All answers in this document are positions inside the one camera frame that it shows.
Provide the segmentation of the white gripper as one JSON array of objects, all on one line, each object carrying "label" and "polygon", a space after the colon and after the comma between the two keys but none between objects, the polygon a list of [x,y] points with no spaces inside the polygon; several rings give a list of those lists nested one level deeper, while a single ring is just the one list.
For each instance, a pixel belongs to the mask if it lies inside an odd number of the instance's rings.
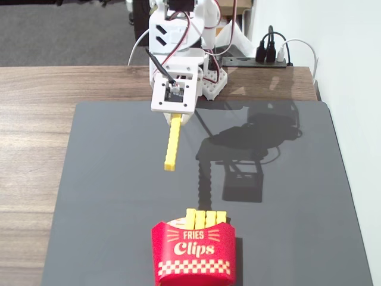
[{"label": "white gripper", "polygon": [[[203,55],[165,56],[149,51],[150,84],[153,99],[197,99],[201,95],[204,62]],[[171,113],[164,113],[167,122],[171,122]],[[185,125],[192,113],[181,114],[181,124]]]}]

